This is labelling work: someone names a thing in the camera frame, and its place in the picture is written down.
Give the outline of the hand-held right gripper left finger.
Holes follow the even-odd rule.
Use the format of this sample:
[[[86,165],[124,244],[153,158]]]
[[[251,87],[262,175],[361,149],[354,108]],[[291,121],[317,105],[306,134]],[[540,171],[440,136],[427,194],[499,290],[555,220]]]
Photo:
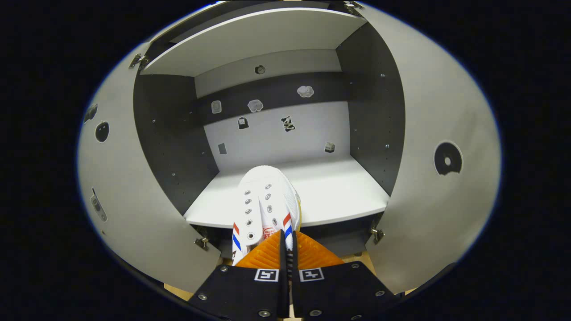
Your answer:
[[[208,319],[285,319],[290,312],[284,232],[277,240],[277,268],[221,264],[188,301]]]

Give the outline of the white striped shoe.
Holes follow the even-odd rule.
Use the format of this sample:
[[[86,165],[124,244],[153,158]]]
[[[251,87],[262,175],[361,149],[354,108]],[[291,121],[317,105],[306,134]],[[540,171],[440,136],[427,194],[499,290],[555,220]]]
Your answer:
[[[279,169],[257,166],[249,170],[237,187],[233,225],[233,266],[279,268],[280,246],[284,235],[287,254],[293,252],[293,233],[301,223],[301,199]]]

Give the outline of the white shoe cabinet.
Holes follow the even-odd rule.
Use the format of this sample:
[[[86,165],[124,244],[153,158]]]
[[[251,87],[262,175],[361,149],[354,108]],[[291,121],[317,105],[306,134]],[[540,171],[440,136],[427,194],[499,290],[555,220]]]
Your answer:
[[[404,93],[384,39],[336,1],[234,1],[137,54],[135,127],[165,195],[198,232],[230,231],[254,166],[282,170],[310,235],[350,239],[382,213],[404,144]]]

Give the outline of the white shoe cabinet door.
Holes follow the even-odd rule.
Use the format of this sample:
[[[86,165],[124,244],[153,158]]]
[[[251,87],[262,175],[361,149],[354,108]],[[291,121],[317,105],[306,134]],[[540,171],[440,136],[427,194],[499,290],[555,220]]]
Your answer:
[[[362,4],[384,39],[404,93],[401,163],[378,227],[366,244],[377,277],[393,293],[422,286],[458,262],[480,235],[501,181],[501,142],[480,86],[420,31]]]
[[[165,195],[145,158],[134,116],[137,54],[126,55],[100,85],[78,138],[78,186],[88,216],[102,240],[140,272],[196,293],[215,268],[220,252],[201,249],[200,234]]]

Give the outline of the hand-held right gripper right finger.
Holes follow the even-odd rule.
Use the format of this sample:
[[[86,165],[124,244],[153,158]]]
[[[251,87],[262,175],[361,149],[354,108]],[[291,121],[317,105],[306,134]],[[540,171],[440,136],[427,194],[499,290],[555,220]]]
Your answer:
[[[304,321],[375,321],[397,295],[361,261],[323,266],[329,251],[301,232],[292,234],[294,317]]]

